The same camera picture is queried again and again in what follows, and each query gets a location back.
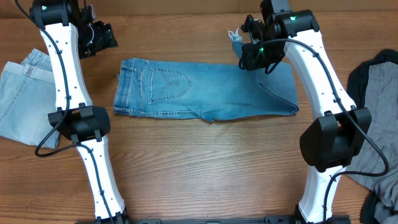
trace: black fabric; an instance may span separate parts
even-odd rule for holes
[[[373,190],[366,198],[365,203],[362,206],[361,216],[359,221],[363,224],[380,224],[374,217],[374,210],[376,208],[379,198],[376,192]]]
[[[391,49],[382,50],[373,60],[362,62],[349,75],[347,93],[355,101],[358,108],[365,107],[366,87],[369,80],[369,67],[384,62],[398,64],[398,52]]]

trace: blue jeans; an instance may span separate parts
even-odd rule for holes
[[[233,38],[240,57],[243,43]],[[207,121],[255,115],[293,115],[299,110],[292,68],[280,63],[245,71],[237,65],[123,60],[114,99],[117,114]]]
[[[0,77],[0,136],[36,146],[52,129],[47,114],[55,111],[49,56],[34,49],[21,65],[8,62]],[[58,142],[56,131],[43,147]]]

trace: gray fabric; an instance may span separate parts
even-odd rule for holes
[[[383,177],[350,177],[376,191],[380,202],[374,217],[379,223],[398,223],[398,65],[385,62],[370,66],[365,107],[372,114],[368,135],[387,157],[390,171]],[[361,152],[353,158],[347,170],[377,173],[384,170],[384,164],[365,141]]]

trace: wooden table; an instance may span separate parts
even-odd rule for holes
[[[382,49],[398,49],[396,12],[315,15],[344,86],[362,61]],[[111,117],[113,171],[134,218],[264,217],[290,214],[299,202],[307,176],[299,137],[312,117],[297,76],[296,116],[207,123],[113,114],[122,59],[237,64],[226,31],[235,30],[245,18],[245,14],[100,18],[112,24],[119,48],[84,59],[81,66],[94,104],[104,106]],[[7,61],[21,62],[33,48],[46,52],[39,30],[26,19],[1,19],[0,30],[2,68]],[[61,145],[68,143],[62,139]],[[93,197],[77,151],[38,158],[34,149],[0,138],[0,223],[93,219]],[[343,177],[333,212],[351,215],[353,223],[359,223],[367,194]]]

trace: light blue jeans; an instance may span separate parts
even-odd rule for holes
[[[229,33],[241,56],[238,33]],[[293,115],[299,110],[292,67],[280,63],[245,71],[237,65],[123,60],[114,112],[130,116],[230,120],[255,115]]]
[[[52,129],[47,114],[55,110],[49,56],[34,49],[21,64],[6,64],[0,77],[0,136],[36,146]],[[58,141],[56,131],[43,147],[55,149]]]

